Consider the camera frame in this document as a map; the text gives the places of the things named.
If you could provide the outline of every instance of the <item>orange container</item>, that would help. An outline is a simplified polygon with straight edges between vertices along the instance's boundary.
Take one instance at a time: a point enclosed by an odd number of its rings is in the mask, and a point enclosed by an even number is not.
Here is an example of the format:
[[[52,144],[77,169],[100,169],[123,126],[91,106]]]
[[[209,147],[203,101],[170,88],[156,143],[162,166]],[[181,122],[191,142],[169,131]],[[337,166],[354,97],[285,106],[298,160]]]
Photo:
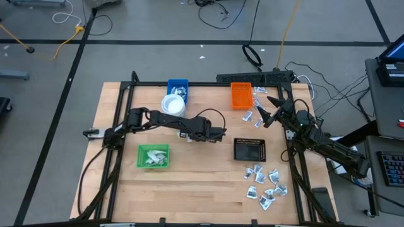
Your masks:
[[[232,108],[235,110],[248,110],[253,105],[251,83],[231,83]]]

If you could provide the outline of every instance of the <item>wooden table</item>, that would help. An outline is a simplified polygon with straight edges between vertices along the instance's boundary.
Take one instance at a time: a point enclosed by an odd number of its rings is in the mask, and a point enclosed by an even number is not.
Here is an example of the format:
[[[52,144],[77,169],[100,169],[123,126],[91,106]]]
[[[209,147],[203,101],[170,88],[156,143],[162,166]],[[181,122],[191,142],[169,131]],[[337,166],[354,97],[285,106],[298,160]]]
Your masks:
[[[111,127],[119,85],[104,83],[94,127]],[[307,85],[293,84],[292,88],[294,98],[305,100],[311,113],[314,113]],[[166,91],[167,87],[136,86],[132,108],[147,107],[161,111],[161,100]],[[269,96],[277,97],[277,94],[276,89],[268,88]],[[273,113],[276,108],[267,101],[266,95],[259,94],[259,97],[267,111]],[[297,102],[296,107],[302,109],[304,105]],[[254,124],[259,119],[255,110],[253,122],[244,122],[242,116],[246,111],[230,107],[230,87],[190,87],[186,117],[193,117],[206,108],[215,108],[226,118],[227,132],[220,143],[187,143],[186,139],[178,138],[176,130],[163,127],[127,135],[112,221],[157,223],[159,218],[166,218],[167,223],[249,224],[252,219],[257,219],[259,224],[298,224],[289,164],[280,159],[281,152],[286,149],[282,126],[275,122],[268,129],[255,128]],[[223,126],[223,120],[216,112],[208,111],[203,115],[212,121],[212,126]],[[267,211],[262,209],[258,200],[246,197],[247,190],[251,185],[257,186],[260,197],[266,189],[274,189],[275,185],[268,179],[265,184],[259,184],[254,177],[243,178],[246,167],[252,168],[254,163],[234,161],[235,137],[265,139],[266,162],[260,163],[263,173],[268,174],[276,168],[280,173],[280,184],[288,187],[288,194],[276,197]],[[100,150],[101,143],[101,140],[88,143],[83,167]],[[169,168],[148,170],[136,167],[138,145],[153,143],[170,144]],[[99,189],[105,154],[92,163],[85,175],[82,210]],[[306,151],[305,155],[311,187],[328,188],[336,213],[325,159],[311,151]],[[302,195],[305,219],[309,220],[306,197],[303,192],[299,193]],[[106,214],[108,199],[109,192],[104,198],[102,217]],[[72,218],[78,215],[76,203],[77,197],[71,211]]]

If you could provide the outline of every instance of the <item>green container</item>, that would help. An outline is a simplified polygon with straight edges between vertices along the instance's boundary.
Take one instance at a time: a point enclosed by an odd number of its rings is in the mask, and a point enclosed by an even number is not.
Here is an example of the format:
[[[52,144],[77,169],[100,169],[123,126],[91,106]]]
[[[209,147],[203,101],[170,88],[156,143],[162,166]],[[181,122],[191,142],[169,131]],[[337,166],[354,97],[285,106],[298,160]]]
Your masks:
[[[151,150],[167,152],[167,162],[161,165],[148,166],[146,160],[149,158],[147,152]],[[138,168],[167,168],[170,163],[170,146],[168,144],[140,144],[138,148]]]

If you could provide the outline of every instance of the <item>blue bin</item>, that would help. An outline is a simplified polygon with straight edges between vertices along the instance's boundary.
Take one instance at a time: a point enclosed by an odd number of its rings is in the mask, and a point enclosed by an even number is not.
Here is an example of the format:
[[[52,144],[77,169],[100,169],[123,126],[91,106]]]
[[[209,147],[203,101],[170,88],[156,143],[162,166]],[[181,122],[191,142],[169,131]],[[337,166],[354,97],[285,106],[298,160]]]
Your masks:
[[[171,94],[171,90],[173,87],[179,88],[179,87],[185,87],[187,89],[187,94],[185,96],[185,105],[187,105],[188,102],[188,80],[187,79],[169,79],[169,83],[167,85],[167,94]]]

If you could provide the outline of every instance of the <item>gray floor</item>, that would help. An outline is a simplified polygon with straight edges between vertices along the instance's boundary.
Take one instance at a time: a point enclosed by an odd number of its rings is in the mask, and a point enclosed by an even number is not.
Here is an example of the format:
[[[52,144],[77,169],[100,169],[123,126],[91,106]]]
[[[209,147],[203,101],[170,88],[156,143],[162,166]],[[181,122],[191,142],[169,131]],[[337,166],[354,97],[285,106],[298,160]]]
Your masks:
[[[74,14],[82,17],[81,1],[71,0]],[[114,22],[113,30],[104,36],[90,36],[102,40],[247,40],[251,31],[256,1],[247,1],[243,13],[228,30],[210,28],[198,20],[198,7],[180,4],[181,0],[124,1],[115,8],[102,9]],[[398,38],[404,27],[399,0],[372,0],[390,38]],[[240,0],[224,1],[230,19],[242,4]],[[254,29],[254,40],[281,40],[294,0],[261,1]],[[25,39],[67,39],[77,23],[74,18],[61,25],[53,24],[55,12],[69,12],[69,8],[15,7],[2,1],[0,15],[4,25]],[[212,23],[220,23],[220,10],[204,9]],[[106,31],[109,22],[97,19],[92,33]],[[0,32],[0,39],[9,38]],[[302,1],[291,26],[288,39],[294,41],[369,41],[382,38],[365,1]],[[37,52],[52,55],[56,45],[34,45]],[[0,134],[0,226],[11,225],[21,204],[45,136],[49,129],[61,91],[76,55],[77,45],[65,45],[56,61],[45,61],[25,52],[19,45],[0,48],[0,67],[27,70],[29,81],[0,79],[0,96],[12,99],[14,110],[1,124]],[[263,70],[276,64],[279,46],[256,46],[264,62]],[[364,60],[380,54],[384,47],[309,47],[286,46],[281,67],[287,62],[309,64],[324,74],[339,89],[365,74]],[[290,65],[297,74],[308,76],[315,84],[336,91],[319,75],[302,66]],[[25,224],[65,221],[69,218],[78,178],[83,164],[87,140],[82,130],[91,127],[105,81],[129,80],[135,70],[142,81],[165,81],[169,78],[188,78],[190,81],[214,81],[217,74],[254,72],[238,45],[86,45],[73,81],[59,127],[49,151],[44,170],[28,210]],[[354,91],[367,88],[367,80]],[[328,100],[320,87],[314,87],[319,107]],[[356,102],[358,96],[350,99]],[[321,107],[321,115],[333,102]],[[371,97],[363,99],[371,114]],[[365,124],[361,114],[346,100],[323,115],[324,131],[344,135]],[[367,208],[367,194],[362,189],[331,176],[338,213],[347,224],[380,226],[381,223],[399,226],[404,218],[382,214],[375,219],[360,211]]]

